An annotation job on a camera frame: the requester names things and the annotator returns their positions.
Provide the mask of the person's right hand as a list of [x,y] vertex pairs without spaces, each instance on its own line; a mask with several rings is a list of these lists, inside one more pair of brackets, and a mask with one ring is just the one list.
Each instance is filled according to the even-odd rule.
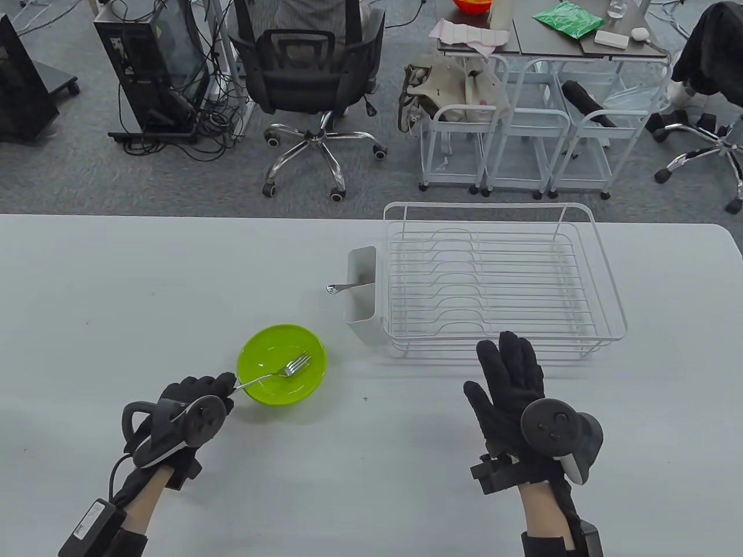
[[526,408],[546,398],[544,374],[531,343],[503,331],[498,342],[481,340],[476,356],[486,388],[467,380],[463,392],[478,421],[491,459],[516,466],[527,483],[549,482],[554,490],[571,488],[558,461],[537,453],[522,432]]

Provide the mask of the person's left hand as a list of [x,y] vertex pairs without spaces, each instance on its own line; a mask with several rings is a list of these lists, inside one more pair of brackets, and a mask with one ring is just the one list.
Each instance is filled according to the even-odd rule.
[[122,411],[123,454],[132,459],[134,469],[110,501],[124,509],[154,477],[170,467],[165,485],[179,491],[184,483],[201,473],[196,451],[212,440],[233,410],[231,395],[236,377],[186,377],[165,387],[155,403],[132,402]]

